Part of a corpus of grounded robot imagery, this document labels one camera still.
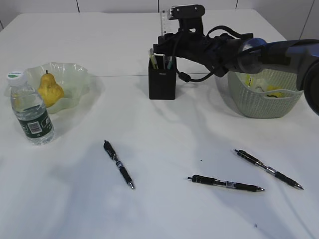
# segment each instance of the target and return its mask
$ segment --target pen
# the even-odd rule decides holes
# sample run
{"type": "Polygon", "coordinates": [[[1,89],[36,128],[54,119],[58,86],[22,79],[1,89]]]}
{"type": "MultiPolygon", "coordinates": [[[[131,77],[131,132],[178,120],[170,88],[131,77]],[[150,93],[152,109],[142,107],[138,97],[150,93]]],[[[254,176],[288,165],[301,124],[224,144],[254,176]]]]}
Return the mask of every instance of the pen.
{"type": "Polygon", "coordinates": [[[261,187],[257,187],[255,185],[248,185],[243,183],[234,183],[229,181],[221,181],[215,178],[208,178],[200,175],[193,175],[192,177],[188,177],[193,183],[202,183],[212,186],[220,186],[225,188],[233,188],[237,190],[245,190],[250,192],[263,192],[265,189],[261,187]]]}
{"type": "Polygon", "coordinates": [[[157,70],[159,67],[158,67],[158,63],[157,63],[156,57],[154,55],[153,48],[149,49],[149,56],[150,56],[153,68],[157,70]]]}
{"type": "Polygon", "coordinates": [[[299,183],[297,183],[295,180],[292,180],[291,178],[285,176],[281,172],[265,165],[262,161],[259,159],[255,158],[254,156],[248,154],[247,152],[243,150],[237,150],[235,149],[235,152],[237,153],[238,156],[246,159],[248,162],[255,164],[257,167],[261,167],[264,169],[267,173],[270,173],[271,175],[275,176],[276,178],[280,179],[281,181],[289,184],[290,186],[297,188],[297,189],[304,189],[299,183]]]}
{"type": "Polygon", "coordinates": [[[126,183],[132,188],[135,189],[133,180],[131,179],[131,177],[129,176],[128,172],[126,171],[124,165],[122,164],[122,162],[118,159],[116,152],[114,151],[114,149],[112,148],[110,142],[108,141],[104,141],[104,145],[103,145],[105,151],[109,154],[110,158],[116,163],[116,166],[118,167],[119,171],[121,172],[122,176],[124,177],[126,183]]]}
{"type": "Polygon", "coordinates": [[[173,64],[173,57],[170,56],[170,57],[169,57],[169,62],[168,62],[168,65],[167,65],[167,69],[168,69],[168,70],[171,69],[172,64],[173,64]]]}
{"type": "Polygon", "coordinates": [[[163,55],[163,69],[165,70],[165,64],[166,64],[166,56],[163,55]]]}

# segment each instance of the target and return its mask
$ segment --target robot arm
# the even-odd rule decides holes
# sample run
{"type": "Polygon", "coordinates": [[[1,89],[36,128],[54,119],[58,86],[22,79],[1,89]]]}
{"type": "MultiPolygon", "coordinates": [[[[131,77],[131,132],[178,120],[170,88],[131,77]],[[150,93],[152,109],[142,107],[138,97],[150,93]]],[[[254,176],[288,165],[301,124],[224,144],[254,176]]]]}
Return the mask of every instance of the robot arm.
{"type": "MultiPolygon", "coordinates": [[[[160,36],[154,52],[181,57],[204,65],[218,77],[228,71],[256,74],[263,69],[273,69],[297,74],[297,89],[304,90],[310,107],[319,115],[319,40],[296,40],[266,43],[253,34],[238,34],[225,26],[228,32],[214,38],[203,34],[201,5],[175,6],[170,10],[172,19],[179,20],[176,34],[160,36]]],[[[194,80],[178,72],[185,81],[194,80]]]]}

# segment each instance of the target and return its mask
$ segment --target pencil cup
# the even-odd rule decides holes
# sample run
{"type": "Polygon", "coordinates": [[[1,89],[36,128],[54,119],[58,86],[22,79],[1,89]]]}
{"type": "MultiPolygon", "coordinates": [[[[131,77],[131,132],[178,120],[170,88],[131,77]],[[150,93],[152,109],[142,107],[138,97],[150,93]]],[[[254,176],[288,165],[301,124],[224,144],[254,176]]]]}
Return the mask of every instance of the pencil cup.
{"type": "Polygon", "coordinates": [[[176,70],[165,66],[162,56],[156,56],[158,69],[154,69],[149,60],[149,98],[150,100],[175,100],[176,70]]]}

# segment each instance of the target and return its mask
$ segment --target white table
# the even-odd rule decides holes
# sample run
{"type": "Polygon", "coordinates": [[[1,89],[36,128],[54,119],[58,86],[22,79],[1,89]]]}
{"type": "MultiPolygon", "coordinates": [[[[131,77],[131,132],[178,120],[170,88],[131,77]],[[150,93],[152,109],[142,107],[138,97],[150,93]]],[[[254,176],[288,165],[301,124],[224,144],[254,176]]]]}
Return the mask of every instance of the white table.
{"type": "MultiPolygon", "coordinates": [[[[21,14],[0,34],[0,73],[47,62],[78,63],[96,76],[147,75],[147,49],[160,35],[159,13],[35,13],[21,14]]],[[[253,32],[268,42],[285,40],[256,11],[209,10],[205,32],[227,25],[253,32]]],[[[177,31],[178,21],[172,21],[177,31]]],[[[180,69],[204,73],[206,68],[179,60],[180,69]]]]}
{"type": "MultiPolygon", "coordinates": [[[[10,26],[0,34],[2,51],[9,33],[15,36],[10,26]]],[[[49,61],[49,52],[35,62],[40,60],[49,61]]],[[[179,80],[176,100],[150,101],[147,76],[95,77],[77,107],[51,115],[56,140],[36,147],[23,138],[3,97],[5,86],[0,238],[319,238],[319,118],[304,98],[281,119],[247,119],[231,109],[226,78],[179,80]],[[104,151],[105,139],[126,165],[135,191],[104,151]],[[247,150],[305,190],[245,162],[233,148],[247,150]],[[198,185],[186,179],[193,174],[266,192],[198,185]]]]}

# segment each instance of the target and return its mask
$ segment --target yellow pear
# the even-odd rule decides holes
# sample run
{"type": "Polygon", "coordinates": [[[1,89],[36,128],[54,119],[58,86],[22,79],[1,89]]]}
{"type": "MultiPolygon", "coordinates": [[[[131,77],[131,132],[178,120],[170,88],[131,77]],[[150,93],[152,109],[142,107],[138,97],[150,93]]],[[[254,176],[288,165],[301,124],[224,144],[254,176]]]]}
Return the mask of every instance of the yellow pear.
{"type": "Polygon", "coordinates": [[[64,97],[62,87],[56,83],[54,76],[48,73],[48,71],[41,77],[38,92],[42,96],[47,108],[54,105],[60,98],[64,97]]]}

